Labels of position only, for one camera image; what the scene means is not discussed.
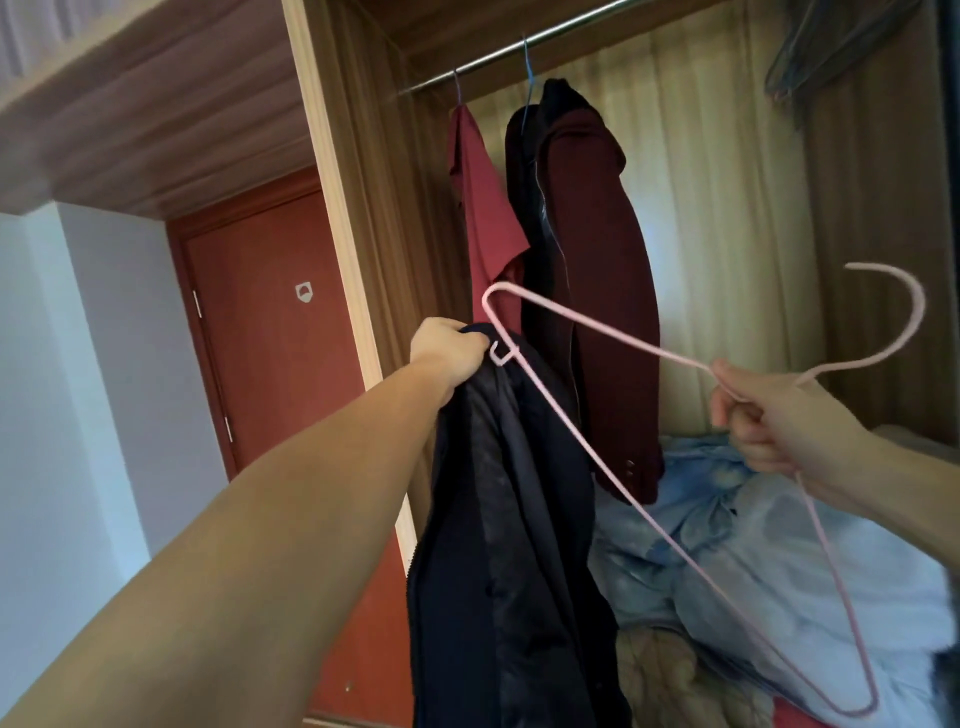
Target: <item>door frame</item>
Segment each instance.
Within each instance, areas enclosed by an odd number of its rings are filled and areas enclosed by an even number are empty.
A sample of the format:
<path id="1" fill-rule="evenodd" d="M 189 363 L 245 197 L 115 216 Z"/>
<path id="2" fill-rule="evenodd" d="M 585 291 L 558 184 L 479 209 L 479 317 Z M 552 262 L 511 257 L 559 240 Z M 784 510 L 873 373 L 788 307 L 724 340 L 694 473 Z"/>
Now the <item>door frame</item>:
<path id="1" fill-rule="evenodd" d="M 183 309 L 186 312 L 193 348 L 200 364 L 206 400 L 213 419 L 213 429 L 217 434 L 217 442 L 230 480 L 239 473 L 240 469 L 227 430 L 223 389 L 217 377 L 213 349 L 201 315 L 202 304 L 194 298 L 197 286 L 186 254 L 186 244 L 205 232 L 215 231 L 230 223 L 244 220 L 259 212 L 285 205 L 316 192 L 323 192 L 320 174 L 316 166 L 310 166 L 166 223 L 170 253 L 177 273 L 177 283 L 180 285 L 180 294 L 183 297 Z M 409 570 L 414 549 L 417 547 L 417 532 L 410 510 L 410 499 L 407 496 L 403 497 L 403 504 L 396 518 L 395 531 L 404 570 Z"/>

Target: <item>door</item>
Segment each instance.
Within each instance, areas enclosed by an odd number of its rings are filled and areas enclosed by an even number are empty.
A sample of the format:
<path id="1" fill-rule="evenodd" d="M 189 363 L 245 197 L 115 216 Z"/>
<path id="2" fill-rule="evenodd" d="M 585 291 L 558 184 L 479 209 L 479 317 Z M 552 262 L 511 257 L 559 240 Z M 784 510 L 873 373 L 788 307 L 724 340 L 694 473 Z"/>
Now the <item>door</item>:
<path id="1" fill-rule="evenodd" d="M 182 245 L 228 420 L 226 447 L 238 471 L 363 393 L 321 192 Z M 324 663 L 310 711 L 400 728 L 412 723 L 406 585 L 396 538 Z"/>

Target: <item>clothing rod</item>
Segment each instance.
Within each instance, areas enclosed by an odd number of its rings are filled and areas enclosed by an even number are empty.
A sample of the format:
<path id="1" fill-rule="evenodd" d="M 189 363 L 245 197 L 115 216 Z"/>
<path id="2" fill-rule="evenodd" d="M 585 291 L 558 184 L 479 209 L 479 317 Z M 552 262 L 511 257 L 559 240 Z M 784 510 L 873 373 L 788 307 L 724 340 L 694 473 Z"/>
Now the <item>clothing rod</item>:
<path id="1" fill-rule="evenodd" d="M 527 48 L 532 48 L 539 43 L 543 43 L 545 40 L 560 36 L 567 31 L 572 31 L 582 25 L 587 25 L 587 23 L 592 22 L 593 20 L 598 20 L 604 15 L 609 15 L 613 12 L 624 10 L 631 5 L 643 5 L 649 2 L 652 2 L 652 0 L 612 0 L 612 2 L 607 3 L 606 5 L 601 5 L 599 8 L 594 8 L 591 11 L 583 12 L 575 17 L 571 17 L 569 20 L 565 20 L 562 23 L 550 26 L 546 30 L 539 31 L 538 33 L 528 36 L 526 40 Z M 413 91 L 422 91 L 425 88 L 442 84 L 444 81 L 452 81 L 454 75 L 463 76 L 465 73 L 475 71 L 477 68 L 483 68 L 485 65 L 489 65 L 494 61 L 499 61 L 505 56 L 509 56 L 512 53 L 522 50 L 523 40 L 521 39 L 511 43 L 510 45 L 505 45 L 503 48 L 493 51 L 492 53 L 488 53 L 486 56 L 481 56 L 478 59 L 470 61 L 469 63 L 459 65 L 452 70 L 440 74 L 439 76 L 434 76 L 432 79 L 427 79 L 419 84 L 412 85 L 407 89 L 407 92 L 412 93 Z"/>

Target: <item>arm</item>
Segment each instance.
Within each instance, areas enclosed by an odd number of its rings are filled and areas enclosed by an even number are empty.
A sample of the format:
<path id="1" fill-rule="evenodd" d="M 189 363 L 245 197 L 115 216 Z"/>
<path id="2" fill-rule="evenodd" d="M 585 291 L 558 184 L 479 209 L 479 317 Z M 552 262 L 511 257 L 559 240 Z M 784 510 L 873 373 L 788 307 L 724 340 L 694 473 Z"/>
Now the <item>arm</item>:
<path id="1" fill-rule="evenodd" d="M 711 418 L 760 472 L 804 474 L 809 492 L 869 518 L 960 572 L 960 468 L 869 432 L 816 382 L 758 375 L 719 361 Z"/>
<path id="2" fill-rule="evenodd" d="M 438 410 L 483 360 L 460 326 L 428 319 L 408 366 L 240 473 L 0 728 L 299 725 Z"/>

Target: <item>blue hanger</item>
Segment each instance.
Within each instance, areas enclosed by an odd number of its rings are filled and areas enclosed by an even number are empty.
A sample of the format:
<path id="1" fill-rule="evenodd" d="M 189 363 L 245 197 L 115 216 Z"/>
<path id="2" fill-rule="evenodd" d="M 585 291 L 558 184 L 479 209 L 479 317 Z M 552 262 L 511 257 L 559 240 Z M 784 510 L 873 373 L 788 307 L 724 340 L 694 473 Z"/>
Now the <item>blue hanger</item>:
<path id="1" fill-rule="evenodd" d="M 527 45 L 527 36 L 523 37 L 523 60 L 527 64 L 527 105 L 523 107 L 523 121 L 520 122 L 520 133 L 527 127 L 527 112 L 530 110 L 530 101 L 534 97 L 534 85 L 537 83 L 537 77 L 534 76 L 534 68 L 530 65 L 530 46 Z"/>
<path id="2" fill-rule="evenodd" d="M 453 83 L 457 85 L 457 107 L 461 107 L 464 104 L 464 95 L 460 92 L 460 75 L 456 66 L 453 68 Z"/>

